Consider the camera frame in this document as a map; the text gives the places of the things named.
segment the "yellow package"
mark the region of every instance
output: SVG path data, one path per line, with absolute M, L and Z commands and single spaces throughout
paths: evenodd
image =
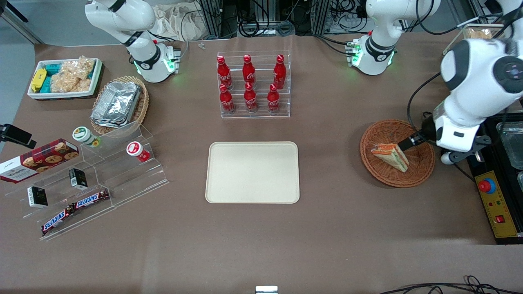
M 33 80 L 31 81 L 31 89 L 33 92 L 37 92 L 40 90 L 40 88 L 43 85 L 43 81 L 46 80 L 47 71 L 46 69 L 39 69 L 36 71 L 35 76 L 33 77 Z

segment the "tabletop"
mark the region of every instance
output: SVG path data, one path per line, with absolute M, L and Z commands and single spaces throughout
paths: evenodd
M 351 40 L 356 35 L 338 36 Z M 19 204 L 2 197 L 0 293 L 371 293 L 419 282 L 482 282 L 523 290 L 523 250 L 494 244 L 474 184 L 436 163 L 431 177 L 398 189 L 374 179 L 358 145 L 382 119 L 406 119 L 412 92 L 439 70 L 453 36 L 404 34 L 393 63 L 366 76 L 312 37 L 191 43 L 180 73 L 146 83 L 144 121 L 168 185 L 49 242 L 34 235 Z M 182 48 L 185 44 L 175 44 Z M 218 51 L 290 50 L 292 113 L 285 119 L 222 120 Z M 124 46 L 37 45 L 36 60 L 100 58 L 102 83 L 137 76 Z M 417 123 L 448 90 L 438 78 L 412 105 Z M 14 125 L 37 142 L 89 126 L 92 99 L 24 97 Z M 206 202 L 209 146 L 217 141 L 292 141 L 300 200 L 292 205 Z M 7 144 L 0 159 L 26 152 Z

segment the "wicker basket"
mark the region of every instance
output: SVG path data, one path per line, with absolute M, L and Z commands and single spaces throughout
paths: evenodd
M 363 164 L 379 181 L 398 188 L 414 187 L 431 175 L 435 156 L 430 144 L 422 144 L 405 151 L 409 165 L 405 173 L 374 156 L 370 150 L 379 143 L 399 143 L 413 134 L 408 122 L 403 120 L 381 120 L 371 125 L 360 141 L 360 155 Z
M 118 77 L 118 78 L 112 80 L 111 82 L 123 82 L 123 83 L 133 82 L 133 83 L 139 85 L 140 87 L 142 87 L 142 92 L 140 93 L 139 101 L 136 105 L 136 109 L 134 110 L 134 114 L 131 119 L 131 121 L 138 121 L 139 123 L 142 123 L 143 119 L 145 118 L 145 114 L 147 113 L 147 107 L 149 106 L 149 93 L 147 92 L 147 89 L 145 88 L 145 85 L 143 84 L 143 82 L 134 76 Z M 107 83 L 98 93 L 98 96 L 96 97 L 96 100 L 95 100 L 95 104 L 93 106 L 93 110 L 95 109 L 96 104 L 98 104 L 98 101 L 100 100 L 100 96 L 104 92 L 107 85 L 109 85 L 109 83 Z M 106 134 L 106 133 L 116 129 L 116 128 L 99 126 L 99 125 L 95 124 L 95 122 L 93 120 L 91 120 L 91 125 L 93 125 L 93 129 L 101 135 Z

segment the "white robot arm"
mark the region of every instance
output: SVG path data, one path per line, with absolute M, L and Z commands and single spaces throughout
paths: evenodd
M 165 80 L 176 70 L 173 47 L 156 44 L 148 30 L 155 25 L 153 8 L 143 0 L 89 0 L 89 22 L 127 47 L 138 72 L 151 83 Z
M 394 48 L 403 28 L 400 19 L 417 19 L 417 0 L 367 0 L 366 12 L 374 20 L 372 34 L 354 39 L 349 53 L 352 66 L 368 75 L 378 75 L 390 64 Z M 433 15 L 441 0 L 419 0 L 421 18 Z
M 480 124 L 523 95 L 523 11 L 521 0 L 499 0 L 510 39 L 465 39 L 441 62 L 450 95 L 422 123 L 420 133 L 449 150 L 441 157 L 454 164 L 491 143 L 476 136 Z M 417 134 L 400 142 L 402 150 L 422 143 Z

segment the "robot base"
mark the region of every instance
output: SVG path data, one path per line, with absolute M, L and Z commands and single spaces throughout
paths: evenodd
M 178 73 L 180 67 L 180 50 L 174 50 L 173 47 L 161 43 L 158 43 L 157 46 L 160 49 L 160 59 L 150 70 L 141 69 L 136 62 L 134 63 L 138 73 L 150 83 L 164 81 L 170 75 Z
M 354 39 L 345 45 L 345 52 L 347 54 L 354 54 L 353 56 L 347 56 L 347 62 L 349 66 L 356 67 L 364 74 L 379 75 L 392 63 L 394 52 L 392 52 L 389 57 L 383 59 L 383 61 L 376 61 L 365 47 L 367 39 L 369 39 L 369 35 Z

